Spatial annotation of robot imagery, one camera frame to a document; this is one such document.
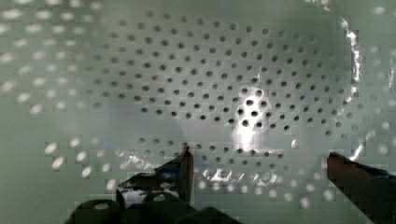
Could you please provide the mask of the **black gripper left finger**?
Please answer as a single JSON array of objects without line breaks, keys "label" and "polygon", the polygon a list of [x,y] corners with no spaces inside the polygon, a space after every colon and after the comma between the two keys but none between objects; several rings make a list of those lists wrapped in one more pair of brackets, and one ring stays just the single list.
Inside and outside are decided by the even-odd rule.
[{"label": "black gripper left finger", "polygon": [[193,181],[193,155],[189,146],[169,162],[156,167],[155,174],[161,179],[161,187],[170,191],[181,201],[191,201]]}]

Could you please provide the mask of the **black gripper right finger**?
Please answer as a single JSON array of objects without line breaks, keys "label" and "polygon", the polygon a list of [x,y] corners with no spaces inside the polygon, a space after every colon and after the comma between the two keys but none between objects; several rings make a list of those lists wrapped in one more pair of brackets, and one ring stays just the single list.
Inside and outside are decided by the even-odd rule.
[{"label": "black gripper right finger", "polygon": [[395,175],[331,152],[327,177],[374,224],[395,224]]}]

